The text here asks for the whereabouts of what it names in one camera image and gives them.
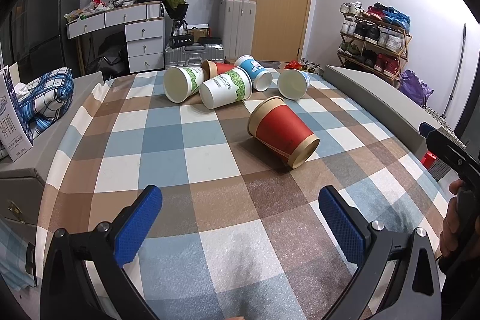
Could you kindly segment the person's right hand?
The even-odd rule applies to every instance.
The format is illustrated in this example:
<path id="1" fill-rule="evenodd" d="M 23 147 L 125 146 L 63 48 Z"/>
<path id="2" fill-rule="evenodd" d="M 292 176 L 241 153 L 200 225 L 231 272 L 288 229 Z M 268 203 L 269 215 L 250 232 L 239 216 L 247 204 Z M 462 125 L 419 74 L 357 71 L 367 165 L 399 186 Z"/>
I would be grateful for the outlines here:
<path id="1" fill-rule="evenodd" d="M 461 179 L 457 179 L 449 186 L 449 191 L 453 195 L 453 198 L 451 198 L 448 202 L 447 214 L 442 222 L 443 228 L 439 237 L 439 248 L 442 257 L 448 257 L 450 253 L 455 251 L 458 246 L 456 233 L 460 227 L 460 219 L 458 213 L 456 212 L 456 195 L 463 185 L 464 182 Z"/>

